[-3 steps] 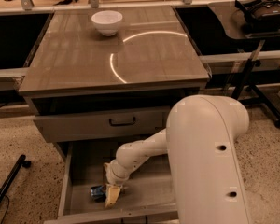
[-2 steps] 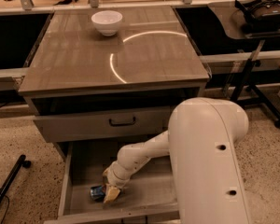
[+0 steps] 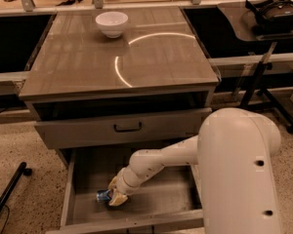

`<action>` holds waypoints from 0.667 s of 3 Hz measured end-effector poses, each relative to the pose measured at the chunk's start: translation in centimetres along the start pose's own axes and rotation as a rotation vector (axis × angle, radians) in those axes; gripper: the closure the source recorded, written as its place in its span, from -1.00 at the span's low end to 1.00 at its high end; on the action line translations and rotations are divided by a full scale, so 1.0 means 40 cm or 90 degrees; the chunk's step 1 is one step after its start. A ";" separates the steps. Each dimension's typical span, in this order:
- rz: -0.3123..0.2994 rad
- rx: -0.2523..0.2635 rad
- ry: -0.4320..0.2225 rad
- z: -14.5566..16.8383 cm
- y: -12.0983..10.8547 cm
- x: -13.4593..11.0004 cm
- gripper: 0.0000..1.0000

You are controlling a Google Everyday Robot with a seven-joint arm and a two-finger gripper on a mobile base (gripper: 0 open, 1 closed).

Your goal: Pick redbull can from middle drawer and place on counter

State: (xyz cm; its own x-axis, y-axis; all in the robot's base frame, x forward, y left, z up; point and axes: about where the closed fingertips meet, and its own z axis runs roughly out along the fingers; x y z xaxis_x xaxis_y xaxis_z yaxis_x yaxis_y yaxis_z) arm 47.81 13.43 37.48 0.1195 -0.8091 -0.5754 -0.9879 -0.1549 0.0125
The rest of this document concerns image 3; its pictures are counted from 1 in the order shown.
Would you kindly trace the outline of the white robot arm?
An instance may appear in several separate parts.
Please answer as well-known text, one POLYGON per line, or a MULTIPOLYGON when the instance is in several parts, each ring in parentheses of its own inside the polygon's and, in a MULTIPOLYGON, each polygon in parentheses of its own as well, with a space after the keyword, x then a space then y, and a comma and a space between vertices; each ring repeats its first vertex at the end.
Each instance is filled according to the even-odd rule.
POLYGON ((280 145, 280 131, 268 117, 219 109, 197 136, 135 152, 109 184, 109 203, 123 204, 166 167, 196 165, 206 234, 282 234, 271 165, 280 145))

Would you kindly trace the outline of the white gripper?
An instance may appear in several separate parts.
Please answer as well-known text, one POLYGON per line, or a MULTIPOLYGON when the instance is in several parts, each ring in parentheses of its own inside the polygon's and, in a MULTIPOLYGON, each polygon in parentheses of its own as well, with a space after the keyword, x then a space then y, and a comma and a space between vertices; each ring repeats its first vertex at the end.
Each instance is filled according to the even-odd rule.
POLYGON ((128 200, 127 195, 133 195, 141 186, 142 181, 131 170, 131 167, 121 169, 109 183, 107 189, 117 191, 111 193, 111 199, 108 204, 112 207, 118 207, 128 200))

